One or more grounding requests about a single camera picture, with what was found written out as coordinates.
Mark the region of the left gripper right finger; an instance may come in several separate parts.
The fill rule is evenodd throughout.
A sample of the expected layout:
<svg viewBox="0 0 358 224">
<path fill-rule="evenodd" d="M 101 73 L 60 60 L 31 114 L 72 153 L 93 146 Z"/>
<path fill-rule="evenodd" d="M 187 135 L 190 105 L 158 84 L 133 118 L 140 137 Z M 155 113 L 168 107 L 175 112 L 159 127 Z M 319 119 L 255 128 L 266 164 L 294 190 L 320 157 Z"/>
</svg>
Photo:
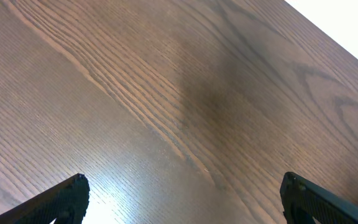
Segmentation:
<svg viewBox="0 0 358 224">
<path fill-rule="evenodd" d="M 288 224 L 358 223 L 357 205 L 294 172 L 284 174 L 280 197 Z"/>
</svg>

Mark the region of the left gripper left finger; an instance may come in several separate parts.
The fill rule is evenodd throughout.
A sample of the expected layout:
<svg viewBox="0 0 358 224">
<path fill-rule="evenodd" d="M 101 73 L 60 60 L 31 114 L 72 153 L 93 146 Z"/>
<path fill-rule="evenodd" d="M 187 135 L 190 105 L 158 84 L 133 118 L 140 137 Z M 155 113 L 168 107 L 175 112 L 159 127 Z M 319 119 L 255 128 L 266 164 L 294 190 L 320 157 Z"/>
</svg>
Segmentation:
<svg viewBox="0 0 358 224">
<path fill-rule="evenodd" d="M 0 223 L 81 224 L 89 202 L 88 179 L 78 173 L 0 214 Z"/>
</svg>

